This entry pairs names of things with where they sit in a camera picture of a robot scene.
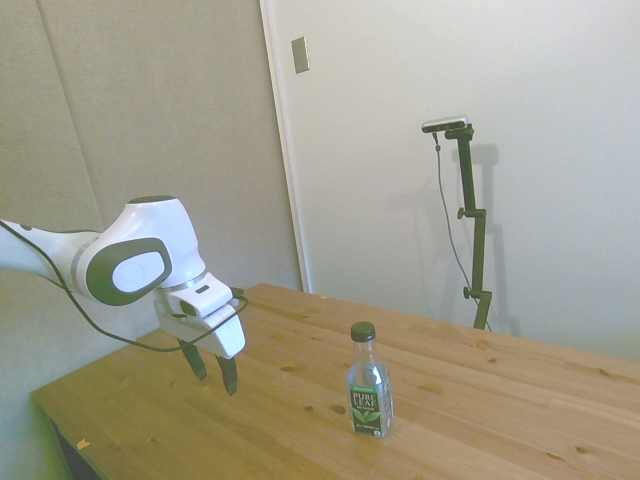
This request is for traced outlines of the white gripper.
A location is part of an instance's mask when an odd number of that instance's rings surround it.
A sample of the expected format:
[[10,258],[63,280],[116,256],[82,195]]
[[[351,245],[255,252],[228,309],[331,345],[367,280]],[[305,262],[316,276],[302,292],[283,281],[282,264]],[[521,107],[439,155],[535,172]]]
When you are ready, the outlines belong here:
[[241,352],[246,344],[242,324],[236,311],[236,307],[239,306],[240,301],[232,299],[230,303],[223,305],[205,318],[198,318],[186,314],[182,317],[171,314],[165,305],[159,301],[154,302],[161,328],[181,339],[181,351],[199,381],[207,378],[207,367],[197,347],[189,342],[203,336],[196,345],[217,355],[216,361],[229,396],[237,392],[239,384],[236,360],[233,357]]

